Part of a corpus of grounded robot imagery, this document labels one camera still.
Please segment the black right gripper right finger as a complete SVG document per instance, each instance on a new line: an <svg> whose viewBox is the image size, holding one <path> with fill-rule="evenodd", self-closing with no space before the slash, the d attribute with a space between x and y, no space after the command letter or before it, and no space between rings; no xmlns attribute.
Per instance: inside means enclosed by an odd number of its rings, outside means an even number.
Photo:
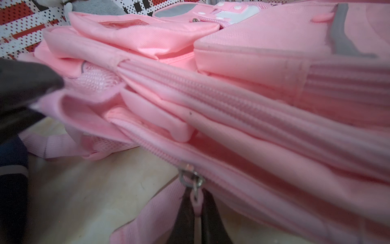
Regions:
<svg viewBox="0 0 390 244"><path fill-rule="evenodd" d="M201 243L233 244L224 227L212 194L207 190L203 190L203 196L204 201L201 215Z"/></svg>

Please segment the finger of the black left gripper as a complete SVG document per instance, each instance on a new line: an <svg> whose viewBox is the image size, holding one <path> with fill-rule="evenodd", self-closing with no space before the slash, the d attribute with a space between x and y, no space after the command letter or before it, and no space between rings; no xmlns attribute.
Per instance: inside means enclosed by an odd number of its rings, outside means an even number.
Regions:
<svg viewBox="0 0 390 244"><path fill-rule="evenodd" d="M1 144L14 138L45 117L44 114L27 107L1 112Z"/></svg>
<svg viewBox="0 0 390 244"><path fill-rule="evenodd" d="M1 59L1 114L28 107L64 85L46 65Z"/></svg>

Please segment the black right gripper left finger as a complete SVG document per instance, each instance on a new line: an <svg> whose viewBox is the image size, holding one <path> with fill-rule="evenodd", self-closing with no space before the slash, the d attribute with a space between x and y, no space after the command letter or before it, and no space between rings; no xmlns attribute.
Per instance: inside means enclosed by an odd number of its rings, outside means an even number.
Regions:
<svg viewBox="0 0 390 244"><path fill-rule="evenodd" d="M192 188L186 188L166 244L194 244L195 214L191 202Z"/></svg>

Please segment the pink school backpack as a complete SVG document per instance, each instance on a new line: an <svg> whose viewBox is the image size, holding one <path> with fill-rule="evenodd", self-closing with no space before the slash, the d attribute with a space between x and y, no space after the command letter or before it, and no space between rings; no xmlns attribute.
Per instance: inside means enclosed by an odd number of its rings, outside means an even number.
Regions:
<svg viewBox="0 0 390 244"><path fill-rule="evenodd" d="M321 244L390 241L390 3L179 3L73 12L20 61L66 86L37 107L66 126L24 132L43 158L141 146L180 177L113 244L151 244L210 195Z"/></svg>

